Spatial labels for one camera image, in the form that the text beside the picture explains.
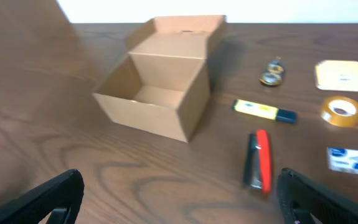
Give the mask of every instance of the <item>roll of tape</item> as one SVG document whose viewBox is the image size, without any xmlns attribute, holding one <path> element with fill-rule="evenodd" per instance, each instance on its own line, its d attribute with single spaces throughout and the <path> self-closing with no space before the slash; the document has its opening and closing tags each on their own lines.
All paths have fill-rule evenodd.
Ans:
<svg viewBox="0 0 358 224">
<path fill-rule="evenodd" d="M 327 98 L 321 117 L 335 126 L 353 127 L 358 123 L 358 102 L 344 96 Z"/>
</svg>

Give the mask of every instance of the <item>wood grain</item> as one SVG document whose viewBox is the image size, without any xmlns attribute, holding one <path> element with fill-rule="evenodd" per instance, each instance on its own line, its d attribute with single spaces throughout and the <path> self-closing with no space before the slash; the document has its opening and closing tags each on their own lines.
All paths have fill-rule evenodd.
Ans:
<svg viewBox="0 0 358 224">
<path fill-rule="evenodd" d="M 293 168 L 358 202 L 358 175 L 327 168 L 328 146 L 358 149 L 358 126 L 319 117 L 320 60 L 358 60 L 358 24 L 230 24 L 208 61 L 212 97 L 189 144 L 112 123 L 90 96 L 123 58 L 137 24 L 74 24 L 0 49 L 0 203 L 77 168 L 77 223 L 283 223 L 275 193 L 241 187 L 247 134 L 270 133 L 275 179 Z M 286 80 L 258 77 L 281 56 Z M 298 112 L 296 125 L 236 113 L 241 98 Z"/>
</svg>

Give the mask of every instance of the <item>brown box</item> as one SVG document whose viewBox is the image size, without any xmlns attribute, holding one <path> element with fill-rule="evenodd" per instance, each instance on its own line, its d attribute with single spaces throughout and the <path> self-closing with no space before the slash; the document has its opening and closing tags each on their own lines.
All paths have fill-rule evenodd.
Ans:
<svg viewBox="0 0 358 224">
<path fill-rule="evenodd" d="M 210 95 L 206 58 L 225 28 L 225 16 L 151 19 L 93 96 L 116 123 L 188 142 Z"/>
</svg>

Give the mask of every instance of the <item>yellow tape roll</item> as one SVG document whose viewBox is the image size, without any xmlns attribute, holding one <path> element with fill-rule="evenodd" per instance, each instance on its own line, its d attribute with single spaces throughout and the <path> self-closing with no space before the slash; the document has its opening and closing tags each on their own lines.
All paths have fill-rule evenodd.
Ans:
<svg viewBox="0 0 358 224">
<path fill-rule="evenodd" d="M 353 127 L 358 123 L 358 102 L 344 96 L 327 98 L 321 117 L 335 126 Z"/>
</svg>

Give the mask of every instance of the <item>table surface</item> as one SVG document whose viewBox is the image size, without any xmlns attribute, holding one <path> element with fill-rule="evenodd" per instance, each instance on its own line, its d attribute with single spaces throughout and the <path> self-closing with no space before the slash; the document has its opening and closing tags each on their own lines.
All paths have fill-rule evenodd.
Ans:
<svg viewBox="0 0 358 224">
<path fill-rule="evenodd" d="M 265 129 L 274 180 L 290 167 L 358 202 L 358 175 L 329 170 L 326 156 L 329 146 L 358 149 L 358 125 L 319 116 L 326 97 L 358 93 L 318 90 L 314 77 L 321 60 L 358 61 L 358 24 L 230 24 L 208 59 L 212 96 L 189 144 L 112 123 L 91 96 L 137 26 L 74 24 L 0 47 L 0 191 L 77 168 L 77 223 L 283 223 L 275 192 L 261 199 L 241 185 L 247 136 Z M 267 88 L 258 77 L 276 56 L 285 82 Z M 295 111 L 298 123 L 235 112 L 238 98 Z"/>
</svg>

